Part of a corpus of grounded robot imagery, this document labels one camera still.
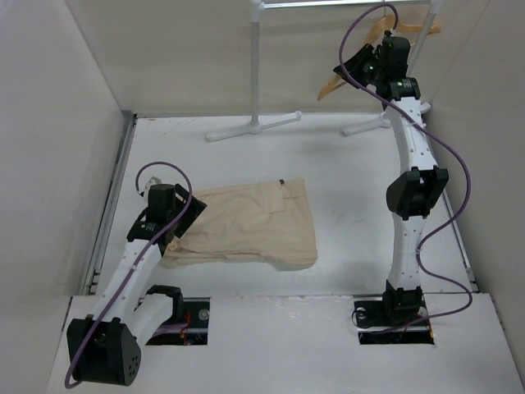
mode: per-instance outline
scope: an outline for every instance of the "pocket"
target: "pocket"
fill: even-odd
[[[262,204],[266,213],[282,212],[285,210],[285,199],[279,181],[262,182],[259,184]]]

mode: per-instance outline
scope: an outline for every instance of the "black joint motor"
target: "black joint motor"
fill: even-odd
[[[388,209],[403,220],[409,220],[412,216],[426,218],[448,180],[449,172],[445,168],[419,170],[415,167],[412,171],[406,171],[386,190]]]
[[[403,97],[419,99],[418,82],[407,77],[409,52],[410,42],[405,37],[386,32],[381,44],[376,48],[365,44],[345,63],[345,69],[359,84],[376,86],[376,93],[388,101],[399,101]],[[346,77],[341,66],[334,68],[334,72],[354,88],[359,88]]]
[[[148,207],[139,215],[128,233],[127,240],[150,241],[169,222],[182,212],[189,198],[189,192],[181,185],[153,185],[148,192]],[[206,204],[192,197],[189,207],[179,221],[157,240],[156,244],[164,254],[174,237],[181,238],[206,208]]]
[[[415,290],[406,291],[395,289],[386,281],[386,291],[383,293],[382,302],[386,316],[396,321],[413,316],[419,312],[422,305],[423,292],[418,286]]]
[[[66,333],[70,360],[93,324],[90,317],[71,321]],[[73,379],[129,386],[139,372],[140,360],[135,337],[120,319],[114,318],[98,325],[73,370]]]

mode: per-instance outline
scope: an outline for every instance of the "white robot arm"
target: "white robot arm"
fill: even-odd
[[[71,373],[77,382],[129,386],[139,371],[142,347],[163,323],[181,317],[180,288],[144,287],[168,244],[186,232],[206,204],[190,198],[180,185],[153,185],[147,198],[148,207],[130,229],[101,300],[86,318],[73,319],[67,328]]]
[[[418,82],[406,76],[409,51],[407,39],[386,32],[381,45],[367,44],[344,63],[347,72],[341,66],[334,71],[356,88],[374,85],[378,96],[422,126]],[[438,168],[427,137],[399,111],[388,107],[385,114],[394,130],[401,164],[401,175],[386,191],[394,218],[394,254],[382,299],[354,302],[357,325],[364,329],[390,328],[417,319],[424,306],[417,248],[427,216],[449,179],[448,171]]]

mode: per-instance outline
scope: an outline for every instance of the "white pipe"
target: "white pipe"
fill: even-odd
[[[252,101],[252,120],[250,125],[259,125],[259,22],[251,22],[252,26],[252,45],[250,49],[250,78],[251,78],[251,101]]]
[[[431,14],[437,15],[440,12],[441,6],[443,5],[443,0],[431,0],[430,9],[428,12]]]
[[[434,18],[436,18],[436,14],[432,14],[431,12],[427,13],[427,17],[425,18],[425,21],[423,22],[423,28],[421,29],[418,39],[416,40],[416,44],[413,46],[412,50],[410,51],[409,68],[407,70],[408,76],[412,74],[412,69],[416,63],[416,60],[419,57],[419,53],[421,52],[421,49],[423,48],[423,44],[425,43],[425,40],[427,39],[427,34],[432,27],[432,23],[434,23]]]
[[[250,12],[250,20],[253,23],[258,23],[261,21],[261,15],[264,11],[264,2],[263,0],[250,0],[249,1],[251,5],[251,12]]]
[[[391,0],[390,4],[428,4],[432,2],[442,2],[442,0]],[[382,4],[381,0],[317,0],[311,2],[274,2],[263,4],[265,10],[277,10],[285,8],[305,8],[305,7],[331,7],[331,6],[371,6]]]

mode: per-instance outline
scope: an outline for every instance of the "beige cloth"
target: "beige cloth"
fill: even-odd
[[[208,205],[162,265],[257,261],[311,265],[315,231],[304,179],[227,186],[195,192]]]

